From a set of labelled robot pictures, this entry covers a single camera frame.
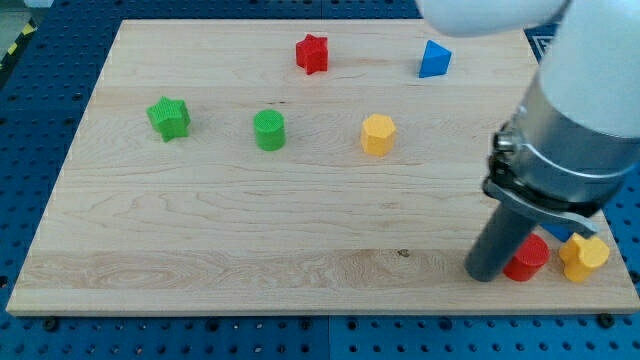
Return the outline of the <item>blue block behind arm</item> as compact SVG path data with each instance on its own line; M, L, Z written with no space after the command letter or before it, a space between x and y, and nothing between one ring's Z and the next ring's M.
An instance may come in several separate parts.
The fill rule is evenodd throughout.
M541 224L541 228L549 232L561 242L566 242L573 235L573 231L555 224Z

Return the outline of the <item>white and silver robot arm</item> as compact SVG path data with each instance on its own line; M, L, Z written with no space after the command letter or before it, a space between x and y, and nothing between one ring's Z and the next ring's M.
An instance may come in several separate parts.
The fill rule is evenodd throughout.
M639 4L631 0L419 1L451 37L558 20L515 113L494 135L485 193L497 233L557 224L589 237L591 216L639 161Z

